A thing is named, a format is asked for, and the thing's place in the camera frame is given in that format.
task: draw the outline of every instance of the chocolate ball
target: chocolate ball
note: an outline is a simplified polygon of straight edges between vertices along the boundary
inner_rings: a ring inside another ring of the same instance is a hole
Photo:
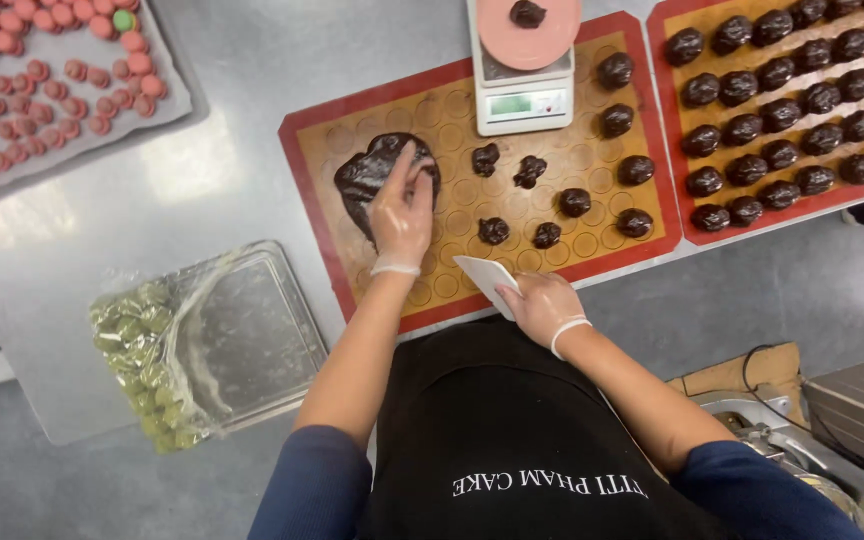
[[[756,75],[760,91],[777,91],[795,77],[795,61],[789,56],[774,57],[762,64]]]
[[[472,150],[472,172],[486,178],[491,177],[496,172],[498,157],[498,146],[495,142]]]
[[[757,114],[739,114],[728,120],[722,130],[722,142],[726,146],[742,146],[754,141],[762,134],[762,118]]]
[[[736,52],[736,49],[752,39],[752,21],[744,15],[734,15],[715,29],[712,36],[712,51],[719,56]]]
[[[652,231],[652,216],[638,208],[622,210],[615,220],[615,228],[630,239],[641,239]]]
[[[726,206],[728,221],[732,227],[748,227],[762,217],[765,207],[762,202],[749,195],[735,197]]]
[[[536,180],[546,172],[546,160],[534,155],[522,157],[518,166],[518,173],[511,177],[516,186],[525,190],[532,190],[536,186]]]
[[[808,156],[824,156],[838,148],[844,138],[845,133],[838,125],[819,124],[805,132],[798,146]]]
[[[842,127],[844,141],[864,141],[864,110],[857,110],[846,116],[839,125]]]
[[[559,227],[551,221],[540,223],[535,228],[535,237],[532,239],[532,245],[540,250],[547,250],[559,243],[559,238],[562,236],[562,227]]]
[[[579,217],[593,207],[593,199],[589,191],[581,187],[570,187],[558,194],[558,209],[568,217]]]
[[[777,134],[796,125],[802,119],[802,108],[794,99],[780,98],[758,108],[762,117],[762,131]]]
[[[832,43],[832,61],[845,64],[864,57],[864,30],[853,28],[839,33]]]
[[[798,169],[795,173],[795,183],[802,195],[818,195],[833,186],[835,171],[822,165],[809,165]]]
[[[666,41],[665,60],[677,68],[685,66],[699,58],[705,47],[706,39],[702,36],[701,31],[691,27],[685,28],[677,31]]]
[[[529,0],[518,0],[511,5],[509,19],[519,28],[535,30],[546,20],[546,10]]]
[[[626,53],[612,53],[599,63],[596,68],[599,84],[607,91],[624,89],[632,80],[632,72],[636,63]]]
[[[795,29],[803,30],[819,22],[828,7],[828,0],[798,0],[789,7]]]
[[[855,103],[864,99],[864,67],[848,71],[836,81],[842,101]]]
[[[699,231],[715,233],[729,227],[731,217],[729,211],[719,204],[702,204],[692,211],[688,218]]]
[[[509,224],[501,217],[489,217],[479,220],[479,240],[489,246],[498,246],[509,239],[512,231]]]
[[[798,96],[801,111],[805,115],[824,115],[842,103],[842,94],[831,82],[816,82]]]
[[[719,79],[719,101],[726,107],[738,107],[759,92],[759,80],[751,71],[729,71]]]
[[[854,153],[842,159],[839,176],[853,186],[864,186],[864,153]]]
[[[722,134],[719,129],[711,124],[703,124],[692,129],[684,139],[681,140],[681,151],[690,158],[707,158],[719,147]]]
[[[702,167],[685,177],[685,190],[693,197],[709,197],[723,186],[725,181],[715,167]]]
[[[719,97],[719,88],[718,77],[712,73],[702,73],[687,80],[678,96],[686,107],[703,107]]]
[[[645,155],[629,155],[618,164],[618,183],[641,186],[656,174],[656,164]]]
[[[779,43],[792,34],[795,22],[792,15],[785,9],[772,9],[767,11],[751,25],[751,44],[756,47],[765,47],[773,43]]]
[[[833,43],[828,39],[806,41],[792,52],[796,73],[811,73],[833,61]]]
[[[791,140],[781,138],[763,146],[761,155],[770,171],[778,171],[798,162],[799,147]]]
[[[802,196],[798,185],[784,179],[777,179],[758,190],[755,197],[762,206],[772,210],[785,210],[795,204]]]
[[[862,0],[828,0],[825,8],[825,18],[841,19],[862,9]]]
[[[751,153],[736,157],[726,165],[728,183],[736,188],[748,188],[769,172],[769,163]]]
[[[602,135],[614,139],[632,129],[636,112],[628,104],[618,103],[602,111]]]

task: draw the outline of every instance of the red mat border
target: red mat border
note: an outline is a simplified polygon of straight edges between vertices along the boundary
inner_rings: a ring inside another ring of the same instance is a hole
[[[686,190],[685,178],[689,176],[689,158],[679,146],[682,140],[682,118],[679,117],[679,99],[672,73],[673,68],[666,62],[666,19],[729,2],[731,0],[666,0],[659,2],[646,22],[655,80],[658,83],[658,99],[665,118],[665,131],[669,141],[669,156],[672,160],[673,189],[678,198],[681,227],[685,239],[696,245],[707,245],[731,239],[752,231],[771,227],[791,219],[818,213],[832,207],[864,198],[864,185],[841,186],[811,197],[802,197],[794,205],[782,211],[766,211],[750,227],[726,227],[718,232],[699,230],[690,222],[690,215],[696,208],[695,199]]]
[[[659,207],[662,209],[665,237],[655,241],[645,241],[639,246],[580,262],[556,271],[570,282],[590,278],[669,253],[675,249],[682,238],[676,206],[676,193],[672,179],[668,177],[666,147],[661,133],[662,124],[659,120],[655,94],[652,91],[652,80],[649,76],[648,61],[645,54],[645,40],[639,19],[625,11],[618,11],[585,21],[579,28],[576,43],[588,42],[619,31],[625,33],[629,54],[638,64],[638,68],[632,74],[632,86],[639,101],[638,114],[645,126],[649,155],[655,162],[653,182],[655,182],[655,189],[658,193]],[[325,269],[332,283],[332,290],[339,301],[345,322],[349,322],[355,313],[353,289],[349,285],[338,251],[332,243],[326,216],[322,207],[319,206],[315,183],[306,167],[306,160],[299,145],[299,130],[472,76],[473,60],[468,57],[422,73],[416,73],[404,79],[394,80],[327,103],[292,112],[282,120],[282,125],[278,128],[278,137],[292,169],[295,185],[305,205],[306,214],[312,224],[312,232],[318,241],[318,251],[321,252]],[[402,317],[399,332],[405,333],[424,328],[453,317],[483,310],[491,305],[485,295],[481,293],[462,300],[451,301],[445,305],[431,307],[419,313]]]

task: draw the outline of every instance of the chocolate dough mound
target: chocolate dough mound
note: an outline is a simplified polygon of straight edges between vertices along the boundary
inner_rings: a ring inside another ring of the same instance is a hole
[[[486,178],[491,177],[496,172],[498,156],[498,146],[495,142],[472,150],[472,172]]]
[[[832,44],[832,61],[845,64],[864,57],[864,30],[853,28],[839,33]]]
[[[844,139],[845,133],[838,125],[819,124],[805,133],[798,146],[808,156],[824,156],[831,154]]]
[[[862,9],[862,0],[828,0],[825,8],[825,18],[841,19]]]
[[[846,116],[839,125],[842,127],[842,139],[845,141],[864,141],[864,110],[857,110]]]
[[[570,187],[563,189],[558,194],[558,209],[568,217],[579,217],[593,207],[593,199],[589,191],[581,187]]]
[[[760,106],[758,115],[762,117],[762,131],[777,134],[802,119],[802,108],[796,100],[783,97]]]
[[[735,15],[715,29],[712,51],[720,57],[732,54],[752,39],[752,21],[745,15]]]
[[[688,218],[699,231],[715,233],[729,227],[732,218],[729,211],[719,204],[702,204]]]
[[[702,32],[691,27],[685,28],[666,41],[665,60],[676,68],[685,66],[699,58],[705,48],[706,39],[702,37]]]
[[[759,80],[751,71],[729,71],[719,79],[719,101],[726,107],[738,107],[759,92]]]
[[[630,239],[641,239],[652,231],[652,216],[638,208],[622,210],[615,220],[615,228]]]
[[[811,73],[833,61],[833,43],[829,39],[812,39],[792,51],[796,73]]]
[[[599,76],[599,84],[607,91],[624,89],[632,80],[632,72],[636,69],[636,63],[626,53],[612,53],[599,63],[596,72]]]
[[[778,171],[798,162],[799,147],[791,140],[781,138],[763,146],[761,155],[770,171]]]
[[[760,91],[777,91],[795,77],[795,61],[789,56],[774,57],[762,64],[756,75]]]
[[[718,128],[712,124],[702,124],[681,140],[681,151],[690,158],[707,158],[719,147],[721,140],[722,134]]]
[[[762,118],[757,114],[739,114],[728,120],[722,130],[722,142],[726,146],[742,146],[754,141],[762,134]]]
[[[855,103],[864,99],[864,67],[852,69],[835,82],[842,95],[842,101]]]
[[[791,181],[777,179],[758,190],[756,197],[763,207],[781,211],[794,205],[802,197],[802,190]]]
[[[795,29],[803,30],[819,22],[828,7],[828,0],[798,0],[789,7]]]
[[[562,227],[551,221],[546,221],[535,228],[535,238],[532,240],[532,245],[540,250],[547,250],[558,244],[561,236]]]
[[[529,0],[518,0],[511,5],[509,19],[519,28],[534,30],[546,20],[546,10]]]
[[[779,43],[792,34],[795,22],[792,15],[785,9],[772,9],[755,19],[751,28],[751,44],[756,47],[766,47]]]
[[[516,186],[525,190],[532,190],[536,186],[536,180],[546,172],[546,160],[534,155],[522,157],[518,167],[518,174],[511,177]]]
[[[342,203],[345,205],[348,217],[352,218],[356,227],[373,244],[376,243],[376,239],[369,226],[366,208],[389,178],[392,166],[396,164],[402,147],[408,141],[415,143],[414,162],[432,157],[432,151],[429,150],[426,141],[415,135],[401,132],[384,133],[377,135],[368,143],[366,153],[354,154],[339,167],[339,170],[335,171],[335,187],[342,194]],[[439,197],[442,183],[439,166],[428,165],[423,170],[432,177],[432,208],[435,209],[435,201]]]
[[[802,195],[818,195],[829,191],[835,180],[835,171],[822,165],[809,165],[798,169],[795,183]]]
[[[645,155],[629,155],[618,164],[618,183],[641,186],[656,174],[656,164]]]
[[[614,139],[632,129],[636,112],[624,103],[617,103],[602,111],[602,135]]]
[[[510,233],[509,224],[501,217],[479,220],[479,240],[489,246],[498,246],[508,240]]]
[[[683,105],[694,109],[713,103],[719,97],[720,88],[718,77],[702,73],[687,80],[678,96]]]
[[[727,205],[729,225],[732,227],[748,227],[762,217],[765,207],[762,202],[750,195],[735,197]]]
[[[839,163],[839,176],[853,186],[864,186],[864,153],[856,153]]]
[[[831,82],[816,82],[801,92],[801,111],[805,115],[824,115],[842,103],[842,93]]]
[[[748,188],[769,172],[769,163],[752,153],[736,157],[726,165],[728,183],[737,188]]]
[[[705,166],[685,177],[685,190],[693,197],[709,197],[725,186],[722,175],[715,167]]]

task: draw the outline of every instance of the navy blue sleeve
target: navy blue sleeve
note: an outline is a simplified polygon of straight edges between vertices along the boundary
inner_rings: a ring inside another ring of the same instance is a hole
[[[258,505],[248,540],[353,538],[372,488],[372,465],[330,425],[289,435]]]
[[[828,498],[739,442],[693,448],[671,485],[745,538],[864,540]]]

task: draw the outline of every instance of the digital kitchen scale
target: digital kitchen scale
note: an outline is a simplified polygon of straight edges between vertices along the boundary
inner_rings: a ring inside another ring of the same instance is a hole
[[[520,29],[509,20],[515,0],[466,0],[465,3],[479,134],[494,137],[569,126],[574,111],[575,47],[572,43],[581,19],[579,3],[576,0],[538,0],[536,3],[548,6],[549,11],[546,20],[535,30]],[[491,54],[489,48],[505,63]],[[517,69],[510,65],[543,67]]]

